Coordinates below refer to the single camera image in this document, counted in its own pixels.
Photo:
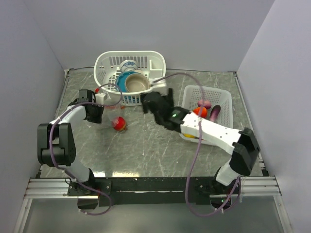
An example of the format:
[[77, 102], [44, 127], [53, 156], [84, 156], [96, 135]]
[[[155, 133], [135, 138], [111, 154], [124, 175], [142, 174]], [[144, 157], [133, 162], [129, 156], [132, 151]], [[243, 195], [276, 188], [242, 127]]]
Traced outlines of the clear zip top bag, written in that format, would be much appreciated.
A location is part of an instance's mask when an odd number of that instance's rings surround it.
[[117, 103], [117, 100], [111, 99], [107, 96], [105, 101], [104, 112], [102, 115], [102, 124], [105, 128], [112, 128], [111, 121], [116, 117], [123, 117], [123, 108], [120, 103]]

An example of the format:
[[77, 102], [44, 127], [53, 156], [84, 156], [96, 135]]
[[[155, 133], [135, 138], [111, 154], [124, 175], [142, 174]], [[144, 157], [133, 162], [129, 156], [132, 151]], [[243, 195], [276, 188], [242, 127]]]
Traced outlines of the red fake apple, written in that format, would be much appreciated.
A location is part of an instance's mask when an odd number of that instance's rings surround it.
[[126, 123], [125, 119], [121, 116], [114, 118], [111, 121], [111, 125], [112, 125], [112, 128], [118, 132], [127, 130], [127, 123]]

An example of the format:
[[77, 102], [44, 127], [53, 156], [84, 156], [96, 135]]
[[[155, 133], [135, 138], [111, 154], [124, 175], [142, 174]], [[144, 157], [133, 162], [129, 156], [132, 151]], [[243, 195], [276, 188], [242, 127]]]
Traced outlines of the orange fake persimmon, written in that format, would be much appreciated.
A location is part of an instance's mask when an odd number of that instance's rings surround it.
[[202, 118], [207, 118], [207, 116], [208, 116], [208, 110], [205, 107], [197, 107], [197, 108], [193, 109], [193, 112]]

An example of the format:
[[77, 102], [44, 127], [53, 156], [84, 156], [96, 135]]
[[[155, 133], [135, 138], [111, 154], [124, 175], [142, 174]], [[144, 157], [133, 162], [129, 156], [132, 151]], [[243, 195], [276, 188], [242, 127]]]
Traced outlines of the purple fake onion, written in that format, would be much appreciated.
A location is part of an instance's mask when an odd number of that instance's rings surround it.
[[197, 102], [198, 107], [205, 107], [206, 109], [211, 108], [211, 102], [208, 100], [199, 100]]

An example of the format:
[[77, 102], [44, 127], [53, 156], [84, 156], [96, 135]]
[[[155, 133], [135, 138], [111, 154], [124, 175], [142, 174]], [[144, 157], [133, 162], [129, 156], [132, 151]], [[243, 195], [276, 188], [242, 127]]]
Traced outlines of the purple fake eggplant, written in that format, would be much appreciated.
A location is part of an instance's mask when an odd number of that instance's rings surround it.
[[212, 108], [211, 112], [210, 112], [209, 120], [211, 122], [215, 122], [217, 117], [218, 117], [218, 115], [219, 115], [219, 113], [220, 113], [220, 111], [221, 111], [221, 106], [220, 105], [215, 105]]

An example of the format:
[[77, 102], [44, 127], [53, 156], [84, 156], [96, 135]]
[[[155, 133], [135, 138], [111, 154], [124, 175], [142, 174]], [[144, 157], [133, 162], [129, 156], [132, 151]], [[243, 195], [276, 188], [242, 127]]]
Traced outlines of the yellow fake lemon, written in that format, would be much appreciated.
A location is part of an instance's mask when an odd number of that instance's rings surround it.
[[191, 134], [186, 134], [186, 133], [183, 133], [184, 137], [188, 137], [188, 138], [195, 138], [196, 136], [194, 135], [191, 135]]

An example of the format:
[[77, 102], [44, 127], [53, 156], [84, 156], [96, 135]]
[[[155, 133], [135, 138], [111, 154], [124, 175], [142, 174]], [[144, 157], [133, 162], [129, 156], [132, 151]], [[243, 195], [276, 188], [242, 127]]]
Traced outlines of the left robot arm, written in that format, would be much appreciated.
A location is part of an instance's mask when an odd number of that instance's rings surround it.
[[56, 167], [70, 177], [70, 186], [85, 195], [96, 191], [92, 170], [76, 159], [72, 128], [83, 120], [100, 124], [104, 107], [98, 106], [92, 90], [79, 90], [78, 98], [65, 112], [50, 123], [37, 128], [37, 159], [41, 165]]

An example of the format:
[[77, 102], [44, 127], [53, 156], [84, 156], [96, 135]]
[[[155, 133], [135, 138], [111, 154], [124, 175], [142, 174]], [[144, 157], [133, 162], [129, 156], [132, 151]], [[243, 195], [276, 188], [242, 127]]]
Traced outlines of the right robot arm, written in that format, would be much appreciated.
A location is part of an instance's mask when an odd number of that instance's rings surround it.
[[142, 94], [144, 113], [151, 112], [158, 125], [181, 134], [191, 134], [226, 151], [231, 158], [221, 166], [209, 184], [210, 191], [224, 193], [239, 176], [249, 176], [260, 152], [254, 132], [249, 128], [228, 128], [174, 106], [173, 90]]

